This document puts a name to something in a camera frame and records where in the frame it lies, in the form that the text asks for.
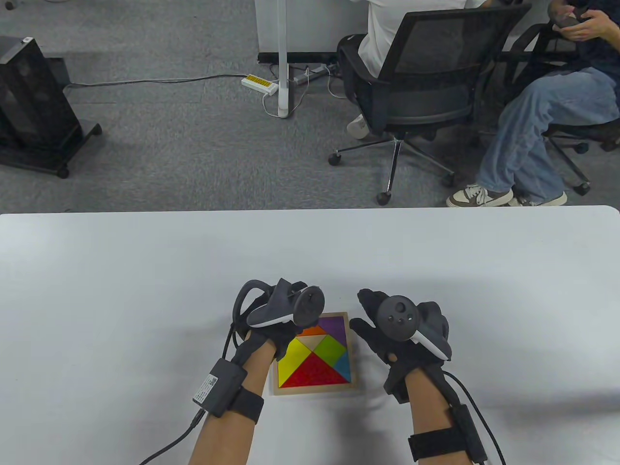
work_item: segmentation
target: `caster wheel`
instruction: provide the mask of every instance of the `caster wheel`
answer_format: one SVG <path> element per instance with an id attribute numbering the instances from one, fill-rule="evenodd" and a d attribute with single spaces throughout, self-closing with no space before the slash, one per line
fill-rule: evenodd
<path id="1" fill-rule="evenodd" d="M 472 149 L 477 149 L 481 145 L 482 145 L 482 139 L 480 139 L 480 136 L 474 136 L 469 140 L 469 146 Z"/>
<path id="2" fill-rule="evenodd" d="M 392 194 L 387 192 L 380 192 L 377 194 L 377 203 L 381 206 L 387 205 L 392 198 Z"/>
<path id="3" fill-rule="evenodd" d="M 56 176 L 60 179 L 67 179 L 69 177 L 69 170 L 67 167 L 61 168 L 56 172 Z"/>
<path id="4" fill-rule="evenodd" d="M 421 136 L 422 136 L 422 139 L 424 139 L 425 141 L 432 142 L 437 137 L 437 131 L 429 131 L 427 133 L 422 133 Z"/>
<path id="5" fill-rule="evenodd" d="M 454 173 L 446 174 L 441 178 L 441 185 L 444 187 L 454 187 Z"/>
<path id="6" fill-rule="evenodd" d="M 612 141 L 605 141 L 601 143 L 601 149 L 603 149 L 606 152 L 614 151 L 617 148 L 618 148 L 618 144 Z"/>
<path id="7" fill-rule="evenodd" d="M 584 182 L 583 184 L 573 187 L 573 190 L 579 195 L 584 196 L 590 191 L 590 184 Z"/>
<path id="8" fill-rule="evenodd" d="M 573 150 L 576 153 L 579 153 L 579 155 L 583 155 L 584 153 L 586 153 L 588 150 L 590 150 L 590 146 L 588 145 L 587 142 L 581 142 L 579 144 L 577 144 L 576 146 L 573 147 Z"/>
<path id="9" fill-rule="evenodd" d="M 327 159 L 327 162 L 331 165 L 331 166 L 338 166 L 340 164 L 340 159 L 342 158 L 342 155 L 338 155 L 337 153 L 332 153 L 329 158 Z"/>

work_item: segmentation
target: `hand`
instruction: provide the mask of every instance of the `hand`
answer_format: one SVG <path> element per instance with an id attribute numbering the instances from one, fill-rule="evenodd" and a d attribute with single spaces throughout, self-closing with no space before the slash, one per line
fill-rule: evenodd
<path id="1" fill-rule="evenodd" d="M 366 315 L 376 326 L 377 310 L 381 302 L 388 298 L 388 295 L 380 291 L 373 292 L 370 289 L 362 289 L 358 292 L 357 298 L 366 311 Z M 441 315 L 439 305 L 435 302 L 423 302 L 417 308 L 422 320 L 447 339 L 448 321 Z M 401 404 L 409 401 L 405 376 L 417 368 L 443 365 L 443 360 L 430 353 L 421 343 L 416 344 L 411 340 L 397 342 L 361 318 L 353 318 L 349 326 L 366 341 L 370 349 L 379 356 L 383 363 L 390 366 L 390 372 L 383 387 L 388 394 L 393 394 Z"/>
<path id="2" fill-rule="evenodd" d="M 303 288 L 308 287 L 306 283 L 298 281 L 291 285 L 291 292 L 297 292 Z M 294 322 L 288 321 L 286 323 L 276 323 L 262 328 L 250 328 L 247 324 L 247 316 L 253 310 L 265 305 L 269 301 L 269 297 L 273 292 L 275 286 L 271 286 L 269 293 L 263 293 L 263 295 L 254 299 L 254 302 L 239 316 L 239 323 L 235 330 L 242 338 L 246 338 L 248 331 L 252 330 L 252 333 L 258 333 L 271 340 L 275 345 L 276 360 L 281 360 L 286 355 L 286 349 L 293 339 L 303 332 L 303 328 L 297 326 Z"/>
<path id="3" fill-rule="evenodd" d="M 609 40 L 614 33 L 619 31 L 618 25 L 600 10 L 587 10 L 582 14 L 582 18 L 590 19 L 574 26 L 556 30 L 573 42 L 584 42 L 598 37 Z"/>

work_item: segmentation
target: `white shoe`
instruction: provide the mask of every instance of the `white shoe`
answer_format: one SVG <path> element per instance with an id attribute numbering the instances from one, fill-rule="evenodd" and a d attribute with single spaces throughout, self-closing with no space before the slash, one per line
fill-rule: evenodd
<path id="1" fill-rule="evenodd" d="M 363 115 L 358 116 L 347 125 L 347 132 L 356 139 L 363 139 L 370 134 Z"/>
<path id="2" fill-rule="evenodd" d="M 548 202 L 542 203 L 532 203 L 529 200 L 523 197 L 513 197 L 510 202 L 508 202 L 509 206 L 559 206 L 564 205 L 568 202 L 569 198 L 566 196 L 566 192 L 562 192 L 562 195 L 553 200 L 549 200 Z"/>
<path id="3" fill-rule="evenodd" d="M 513 198 L 512 189 L 508 192 L 491 192 L 481 185 L 470 184 L 465 189 L 451 195 L 446 200 L 448 206 L 502 206 Z"/>

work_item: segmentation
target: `white label sticker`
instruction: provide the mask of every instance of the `white label sticker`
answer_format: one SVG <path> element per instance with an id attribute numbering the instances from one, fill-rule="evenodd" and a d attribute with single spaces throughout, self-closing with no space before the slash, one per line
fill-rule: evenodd
<path id="1" fill-rule="evenodd" d="M 207 376 L 205 382 L 202 383 L 202 386 L 200 386 L 200 389 L 194 396 L 194 400 L 199 404 L 202 404 L 205 401 L 206 397 L 209 395 L 209 392 L 211 392 L 211 390 L 213 389 L 213 386 L 215 386 L 215 383 L 217 382 L 217 376 L 213 376 L 212 374 Z"/>

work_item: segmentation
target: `blue triangle piece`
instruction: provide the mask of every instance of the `blue triangle piece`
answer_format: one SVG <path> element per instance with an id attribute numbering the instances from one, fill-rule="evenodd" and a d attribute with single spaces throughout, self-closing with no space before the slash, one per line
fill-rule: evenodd
<path id="1" fill-rule="evenodd" d="M 340 357 L 340 360 L 336 362 L 334 370 L 340 373 L 349 383 L 351 382 L 351 363 L 348 359 L 348 352 L 345 352 L 345 354 Z"/>

